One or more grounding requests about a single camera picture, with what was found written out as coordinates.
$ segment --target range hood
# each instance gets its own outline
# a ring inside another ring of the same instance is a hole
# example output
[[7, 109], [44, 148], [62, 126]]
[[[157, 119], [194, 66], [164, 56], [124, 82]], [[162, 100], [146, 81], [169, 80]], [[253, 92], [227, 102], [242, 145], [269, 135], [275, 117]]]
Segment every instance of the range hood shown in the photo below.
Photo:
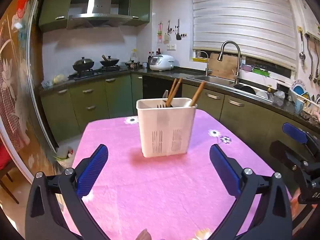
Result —
[[110, 13], [111, 0], [89, 0], [86, 11], [87, 13], [69, 15], [67, 29], [118, 27], [134, 18]]

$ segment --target blue gripper pad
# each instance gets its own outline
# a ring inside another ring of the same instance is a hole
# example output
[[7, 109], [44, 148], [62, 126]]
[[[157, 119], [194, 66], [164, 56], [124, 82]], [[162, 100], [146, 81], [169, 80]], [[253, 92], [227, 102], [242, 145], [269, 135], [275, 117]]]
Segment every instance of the blue gripper pad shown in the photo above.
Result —
[[241, 194], [240, 178], [228, 162], [228, 159], [234, 160], [228, 158], [218, 145], [215, 144], [211, 146], [210, 160], [213, 166], [215, 167], [224, 186], [226, 187], [226, 190], [228, 191], [229, 195], [235, 196], [237, 198]]
[[299, 142], [301, 144], [306, 144], [308, 141], [308, 137], [305, 134], [305, 132], [299, 130], [298, 128], [296, 128], [292, 124], [289, 124], [286, 122], [282, 126], [282, 130], [284, 133], [289, 135], [292, 139], [296, 140], [297, 142]]
[[77, 195], [79, 198], [89, 194], [107, 160], [108, 148], [105, 145], [100, 144], [93, 153], [87, 167], [78, 177]]

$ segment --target chair leg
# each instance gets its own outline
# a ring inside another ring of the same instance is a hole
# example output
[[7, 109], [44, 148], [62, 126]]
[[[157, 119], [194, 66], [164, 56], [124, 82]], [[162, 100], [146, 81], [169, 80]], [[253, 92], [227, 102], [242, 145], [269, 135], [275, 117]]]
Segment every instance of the chair leg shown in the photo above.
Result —
[[10, 175], [9, 175], [8, 173], [7, 173], [6, 175], [7, 175], [8, 179], [9, 179], [11, 182], [13, 182], [13, 180], [12, 180], [11, 177], [10, 177]]
[[0, 186], [3, 187], [3, 189], [9, 194], [10, 197], [12, 197], [12, 199], [19, 204], [19, 201], [15, 198], [14, 195], [12, 195], [12, 193], [10, 192], [10, 190], [3, 184], [3, 182], [0, 180]]

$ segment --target red cushion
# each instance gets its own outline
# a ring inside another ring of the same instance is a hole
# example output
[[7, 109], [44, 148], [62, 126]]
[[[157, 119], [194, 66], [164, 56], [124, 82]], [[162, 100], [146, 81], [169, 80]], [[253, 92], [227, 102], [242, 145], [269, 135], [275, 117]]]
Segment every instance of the red cushion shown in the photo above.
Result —
[[11, 161], [11, 157], [4, 145], [0, 144], [0, 170], [2, 170]]

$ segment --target wooden cutting board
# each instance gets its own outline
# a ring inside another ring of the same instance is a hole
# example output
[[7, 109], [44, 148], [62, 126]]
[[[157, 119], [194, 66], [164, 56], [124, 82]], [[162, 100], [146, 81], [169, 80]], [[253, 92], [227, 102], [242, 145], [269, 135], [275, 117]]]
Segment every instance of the wooden cutting board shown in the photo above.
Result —
[[223, 61], [218, 61], [219, 54], [211, 53], [208, 68], [212, 70], [211, 76], [235, 80], [232, 70], [236, 73], [238, 57], [223, 55]]

